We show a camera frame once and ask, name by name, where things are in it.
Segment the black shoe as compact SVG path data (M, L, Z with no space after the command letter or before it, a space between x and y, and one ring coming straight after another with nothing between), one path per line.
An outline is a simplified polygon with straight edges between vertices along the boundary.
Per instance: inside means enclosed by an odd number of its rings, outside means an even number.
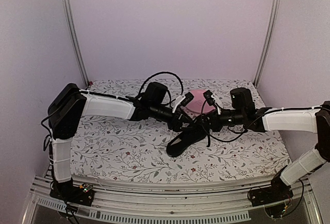
M207 132L201 125L187 128L167 144L166 153L172 158L179 157L188 147L207 136Z

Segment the black shoelace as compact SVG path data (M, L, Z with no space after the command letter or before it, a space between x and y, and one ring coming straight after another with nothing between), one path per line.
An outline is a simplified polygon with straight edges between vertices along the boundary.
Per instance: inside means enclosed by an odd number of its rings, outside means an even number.
M192 123L183 129L180 134L180 145L187 148L203 139L207 139L207 147L210 146L210 134L201 125L201 116L197 116Z

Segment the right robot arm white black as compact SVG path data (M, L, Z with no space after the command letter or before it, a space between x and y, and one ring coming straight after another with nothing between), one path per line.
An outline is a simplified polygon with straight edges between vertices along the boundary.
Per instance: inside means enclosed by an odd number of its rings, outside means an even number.
M206 102L215 107L205 115L209 129L218 132L224 126L242 125L244 130L306 131L317 134L314 148L279 171L267 189L270 201L278 201L286 194L287 187L301 177L314 172L329 162L329 101L319 106L305 108L256 109L249 89L230 91L232 109L222 108L219 97L210 90L203 94Z

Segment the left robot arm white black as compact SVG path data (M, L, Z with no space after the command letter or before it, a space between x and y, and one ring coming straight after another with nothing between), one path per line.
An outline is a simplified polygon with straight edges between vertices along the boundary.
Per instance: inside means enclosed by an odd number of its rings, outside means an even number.
M172 106L163 104L168 88L157 82L148 84L145 92L136 97L118 97L79 89L69 83L51 103L47 110L48 138L51 141L51 162L56 191L65 200L73 200L77 195L75 186L71 185L70 172L71 142L77 131L80 119L84 116L115 117L129 121L141 121L154 118L167 123L169 129L179 132L184 123L192 122L180 108L193 100L188 92L172 100Z

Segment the pink plate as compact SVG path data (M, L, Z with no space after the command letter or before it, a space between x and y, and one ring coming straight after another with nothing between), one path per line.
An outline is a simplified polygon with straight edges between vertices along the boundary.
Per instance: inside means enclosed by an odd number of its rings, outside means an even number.
M189 111L194 114L200 114L202 110L202 105L206 100L204 93L206 89L193 89L189 93L193 95L193 99L184 107L185 111Z

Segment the floral patterned table mat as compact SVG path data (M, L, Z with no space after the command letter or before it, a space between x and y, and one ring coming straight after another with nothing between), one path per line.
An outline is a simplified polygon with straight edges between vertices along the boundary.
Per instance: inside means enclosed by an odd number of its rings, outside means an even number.
M277 131L222 128L188 147L179 157L166 153L176 133L153 118L139 122L86 116L71 143L75 176L141 183L201 183L271 176L290 163Z

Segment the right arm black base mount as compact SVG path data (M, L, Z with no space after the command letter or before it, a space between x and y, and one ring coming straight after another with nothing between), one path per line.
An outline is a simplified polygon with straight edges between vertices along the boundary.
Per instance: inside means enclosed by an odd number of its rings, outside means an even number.
M247 198L252 206L261 206L278 201L287 200L293 197L293 191L290 186L270 185L268 187L252 188L247 193Z

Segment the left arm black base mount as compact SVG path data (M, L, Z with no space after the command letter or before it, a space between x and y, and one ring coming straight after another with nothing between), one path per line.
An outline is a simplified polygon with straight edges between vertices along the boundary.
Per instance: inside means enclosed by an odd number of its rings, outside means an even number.
M55 182L51 187L51 192L49 195L52 198L62 200L63 202L91 206L95 191L92 189L85 191L79 186L74 186L72 182Z

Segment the right aluminium frame post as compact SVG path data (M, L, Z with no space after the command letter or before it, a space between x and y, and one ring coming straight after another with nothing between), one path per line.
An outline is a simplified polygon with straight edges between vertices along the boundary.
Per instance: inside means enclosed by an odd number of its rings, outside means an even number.
M266 36L264 39L260 59L259 59L258 65L257 65L254 80L253 80L253 85L255 88L258 88L261 83L262 74L263 74L263 71L266 66L266 61L267 61L267 57L268 57L270 46L271 46L271 41L272 41L274 29L275 29L275 24L276 24L276 19L277 19L277 14L278 14L280 3L281 3L281 0L272 0L268 26L267 26L267 30L266 30Z

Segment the aluminium frame post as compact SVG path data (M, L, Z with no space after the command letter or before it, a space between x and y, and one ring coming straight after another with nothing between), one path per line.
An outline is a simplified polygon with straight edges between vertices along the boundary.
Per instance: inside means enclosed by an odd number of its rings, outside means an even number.
M270 46L271 46L271 41L272 41L274 29L275 29L275 24L276 24L276 19L277 19L277 14L278 14L280 3L281 3L281 0L272 0L268 26L267 26L267 30L266 30L266 36L264 39L260 59L259 59L258 65L257 65L254 80L253 80L253 85L255 88L258 88L261 83L262 74L263 74L263 71L266 66L266 61L267 61L267 57L268 57Z
M62 3L63 3L64 14L65 14L65 17L67 20L70 38L72 41L72 46L73 46L74 54L76 57L78 69L81 74L84 85L86 87L88 87L90 81L89 81L88 73L87 73L86 66L85 66L85 63L83 60L83 56L81 53L81 49L79 46L78 36L77 36L75 24L74 24L74 17L73 17L71 2L70 2L70 0L62 0Z

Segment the left aluminium frame post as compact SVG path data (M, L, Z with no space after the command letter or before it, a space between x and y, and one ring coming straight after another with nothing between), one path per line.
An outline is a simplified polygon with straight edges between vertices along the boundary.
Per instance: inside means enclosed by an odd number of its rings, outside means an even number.
M78 36L77 36L75 24L74 24L74 17L73 17L71 2L70 2L70 0L62 0L62 3L63 3L64 14L65 14L65 17L67 20L70 38L72 41L72 46L73 46L74 54L76 57L78 69L81 74L84 85L86 87L88 87L90 81L89 81L88 73L87 73L86 66L85 66L85 63L83 60L83 56L81 53L81 49L79 46Z

